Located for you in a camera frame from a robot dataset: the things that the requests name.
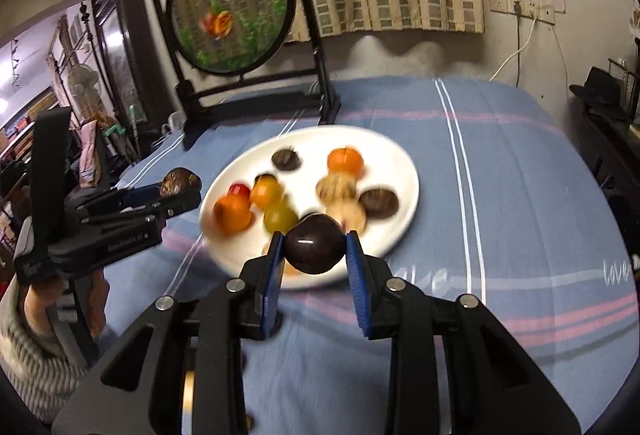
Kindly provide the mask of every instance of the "white plate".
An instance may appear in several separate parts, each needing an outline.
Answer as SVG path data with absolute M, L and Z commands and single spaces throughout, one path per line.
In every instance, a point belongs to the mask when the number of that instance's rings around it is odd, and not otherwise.
M 358 193 L 375 186 L 391 186 L 398 194 L 399 209 L 394 216 L 383 221 L 367 221 L 360 237 L 364 253 L 384 256 L 402 237 L 418 205 L 418 174 L 415 165 L 398 144 L 388 137 L 365 128 L 354 126 L 318 126 L 294 131 L 268 139 L 234 160 L 213 181 L 200 208 L 200 228 L 206 238 L 211 258 L 231 276 L 240 274 L 245 261 L 262 255 L 262 248 L 271 236 L 262 225 L 262 212 L 253 207 L 256 215 L 249 230 L 232 237 L 224 237 L 212 221 L 203 216 L 212 213 L 220 196 L 226 195 L 234 182 L 252 187 L 257 174 L 272 172 L 284 185 L 289 202 L 299 216 L 307 211 L 324 211 L 316 197 L 316 184 L 327 173 L 326 158 L 335 148 L 352 146 L 364 158 L 365 175 L 358 181 Z M 293 172 L 277 171 L 271 164 L 271 155 L 281 148 L 293 148 L 302 164 Z M 282 288 L 302 289 L 318 287 L 347 276 L 344 259 L 324 274 L 284 275 Z

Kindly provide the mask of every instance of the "person's hand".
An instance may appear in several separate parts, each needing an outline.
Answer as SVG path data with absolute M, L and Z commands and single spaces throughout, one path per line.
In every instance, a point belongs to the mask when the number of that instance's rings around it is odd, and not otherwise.
M 100 335 L 106 325 L 104 306 L 109 295 L 109 283 L 104 279 L 104 272 L 97 271 L 91 275 L 89 291 L 89 314 L 86 318 L 91 335 Z M 59 277 L 34 283 L 29 287 L 24 299 L 24 315 L 31 330 L 40 336 L 50 336 L 53 327 L 47 318 L 47 307 L 54 305 L 62 296 L 64 284 Z

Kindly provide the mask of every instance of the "goldfish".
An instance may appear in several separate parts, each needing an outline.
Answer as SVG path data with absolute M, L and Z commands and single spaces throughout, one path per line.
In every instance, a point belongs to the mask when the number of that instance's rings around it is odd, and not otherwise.
M 200 29 L 207 36 L 218 41 L 231 32 L 232 23 L 233 16 L 228 10 L 223 10 L 220 14 L 209 11 L 200 19 Z

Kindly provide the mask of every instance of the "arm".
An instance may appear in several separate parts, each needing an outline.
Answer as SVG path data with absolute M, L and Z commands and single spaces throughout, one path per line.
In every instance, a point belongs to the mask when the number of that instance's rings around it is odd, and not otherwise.
M 87 372 L 66 360 L 47 319 L 47 306 L 62 290 L 62 281 L 52 279 L 30 287 L 23 297 L 14 278 L 0 301 L 0 365 L 27 407 L 45 423 L 53 421 Z M 108 291 L 102 272 L 94 274 L 88 318 L 94 336 L 105 325 Z

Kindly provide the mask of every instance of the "green fruit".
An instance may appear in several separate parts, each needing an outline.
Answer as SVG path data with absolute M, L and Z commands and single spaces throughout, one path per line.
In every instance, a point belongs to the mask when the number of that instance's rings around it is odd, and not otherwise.
M 296 212 L 287 206 L 285 201 L 272 204 L 264 212 L 264 227 L 271 234 L 279 231 L 283 235 L 286 235 L 289 229 L 296 225 L 298 221 L 299 219 Z

